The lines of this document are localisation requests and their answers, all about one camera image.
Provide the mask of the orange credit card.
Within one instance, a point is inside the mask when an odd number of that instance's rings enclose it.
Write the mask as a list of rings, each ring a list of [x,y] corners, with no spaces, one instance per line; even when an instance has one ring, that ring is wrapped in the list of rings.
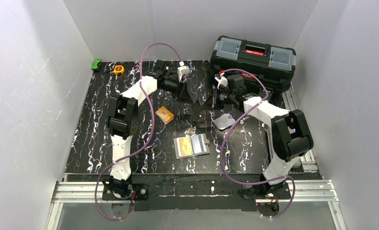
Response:
[[[193,155],[192,142],[190,137],[182,137],[177,139],[178,156],[186,157]]]
[[[165,106],[159,108],[156,111],[156,115],[162,120],[164,124],[167,124],[174,119],[174,114],[170,112]]]

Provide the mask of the black credit card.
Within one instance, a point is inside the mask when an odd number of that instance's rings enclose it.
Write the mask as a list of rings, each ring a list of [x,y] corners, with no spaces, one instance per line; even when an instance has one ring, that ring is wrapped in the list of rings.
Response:
[[[201,111],[200,113],[190,113],[188,115],[189,122],[193,126],[200,126],[206,122],[205,120],[205,113]]]

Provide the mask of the grey blue card holder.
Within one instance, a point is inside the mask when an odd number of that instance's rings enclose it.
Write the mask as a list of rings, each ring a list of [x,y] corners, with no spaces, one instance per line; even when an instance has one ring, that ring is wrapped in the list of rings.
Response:
[[[206,155],[210,153],[210,140],[207,139],[206,134],[196,134],[192,136],[188,136],[191,138],[192,142],[192,148],[193,148],[193,155],[191,156],[186,156],[186,157],[179,157],[178,156],[178,145],[177,145],[177,139],[173,139],[174,143],[174,150],[176,154],[177,159],[183,159],[183,158],[190,158],[190,157],[195,157],[195,156],[200,156],[200,155]]]

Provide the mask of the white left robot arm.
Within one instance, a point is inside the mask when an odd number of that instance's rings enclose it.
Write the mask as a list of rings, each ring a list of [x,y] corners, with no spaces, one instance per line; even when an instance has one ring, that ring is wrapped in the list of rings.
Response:
[[[187,83],[183,80],[183,76],[189,72],[190,68],[183,61],[173,71],[169,62],[157,60],[153,71],[146,72],[120,96],[110,97],[107,128],[112,142],[112,179],[125,181],[131,175],[131,140],[139,129],[138,107],[144,100],[149,100],[149,96],[156,90],[164,90],[170,92],[179,102],[194,102]]]

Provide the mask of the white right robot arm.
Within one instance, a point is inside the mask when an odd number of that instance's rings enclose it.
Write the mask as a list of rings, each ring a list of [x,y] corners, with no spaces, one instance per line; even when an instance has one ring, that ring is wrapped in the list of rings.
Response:
[[[314,146],[304,113],[299,109],[290,111],[270,104],[267,101],[269,92],[260,80],[257,82],[264,91],[264,97],[247,93],[241,74],[228,77],[224,74],[223,70],[215,75],[218,86],[224,86],[230,91],[228,96],[222,96],[220,101],[237,105],[243,112],[235,121],[236,124],[250,115],[268,125],[271,129],[274,154],[258,182],[244,183],[230,177],[225,170],[225,157],[221,155],[219,162],[223,174],[234,183],[248,186],[272,186],[285,181],[291,167]]]

